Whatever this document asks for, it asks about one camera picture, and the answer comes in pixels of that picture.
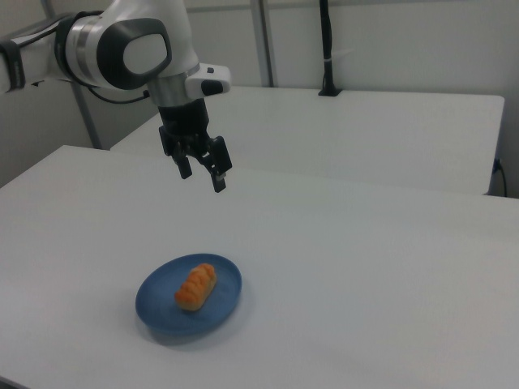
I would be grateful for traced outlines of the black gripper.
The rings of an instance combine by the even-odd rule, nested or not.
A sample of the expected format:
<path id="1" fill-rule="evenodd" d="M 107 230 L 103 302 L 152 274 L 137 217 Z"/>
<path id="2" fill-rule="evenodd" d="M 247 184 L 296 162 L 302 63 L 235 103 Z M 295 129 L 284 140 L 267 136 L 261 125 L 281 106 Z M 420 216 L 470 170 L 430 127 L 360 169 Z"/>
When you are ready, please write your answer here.
<path id="1" fill-rule="evenodd" d="M 159 107 L 158 110 L 162 120 L 159 135 L 163 151 L 178 166 L 181 178 L 192 175 L 182 138 L 198 135 L 201 139 L 196 144 L 195 158 L 210 173 L 214 191 L 222 192 L 226 188 L 225 175 L 233 165 L 224 138 L 208 136 L 209 117 L 204 99 L 176 107 Z"/>

